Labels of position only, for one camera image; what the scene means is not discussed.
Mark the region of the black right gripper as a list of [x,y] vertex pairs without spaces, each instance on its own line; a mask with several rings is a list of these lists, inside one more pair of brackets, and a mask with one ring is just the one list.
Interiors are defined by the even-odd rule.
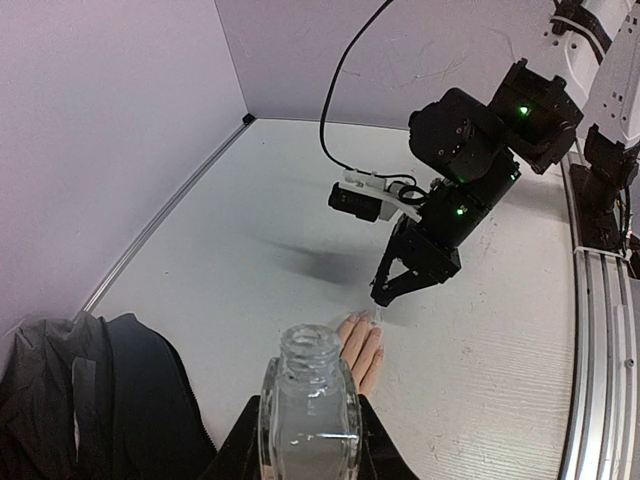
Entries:
[[[395,263],[407,271],[391,277]],[[420,223],[402,215],[371,283],[371,298],[376,305],[389,306],[400,296],[445,283],[460,270],[456,248],[439,246]]]

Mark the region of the clear nail polish bottle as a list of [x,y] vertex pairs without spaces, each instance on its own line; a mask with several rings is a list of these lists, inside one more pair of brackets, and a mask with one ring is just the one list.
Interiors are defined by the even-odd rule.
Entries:
[[263,479],[355,479],[362,447],[357,389],[337,333],[287,329],[270,360],[258,416]]

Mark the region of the nail polish brush cap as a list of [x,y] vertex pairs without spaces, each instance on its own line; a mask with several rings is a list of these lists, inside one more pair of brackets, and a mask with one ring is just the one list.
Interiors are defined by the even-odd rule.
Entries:
[[371,318],[371,324],[374,327],[381,327],[383,325],[383,312],[384,312],[384,307],[380,305],[374,306],[373,314]]

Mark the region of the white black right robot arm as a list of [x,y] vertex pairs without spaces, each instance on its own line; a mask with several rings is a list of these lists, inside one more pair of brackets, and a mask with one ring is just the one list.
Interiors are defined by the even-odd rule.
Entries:
[[561,1],[488,104],[459,88],[410,115],[409,148],[439,178],[392,197],[404,212],[375,274],[379,306],[455,276],[459,245],[520,176],[544,173],[568,152],[596,75],[635,1]]

